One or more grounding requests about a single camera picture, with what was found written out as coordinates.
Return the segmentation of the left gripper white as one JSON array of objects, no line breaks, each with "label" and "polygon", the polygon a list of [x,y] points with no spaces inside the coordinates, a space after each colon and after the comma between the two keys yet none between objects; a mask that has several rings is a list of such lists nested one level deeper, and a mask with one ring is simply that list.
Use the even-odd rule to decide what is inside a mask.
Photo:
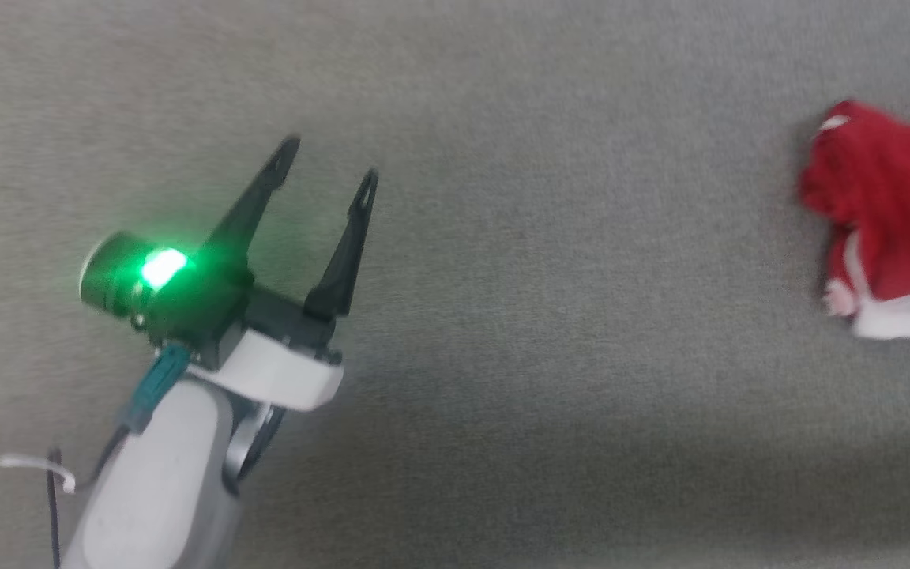
[{"label": "left gripper white", "polygon": [[303,313],[256,284],[248,251],[270,198],[299,151],[288,136],[202,245],[188,254],[134,234],[113,234],[88,254],[79,278],[83,303],[129,322],[157,352],[173,349],[184,374],[231,393],[308,412],[335,396],[344,365],[329,349],[333,327],[311,317],[350,313],[376,197],[378,172],[366,172],[348,222]]}]

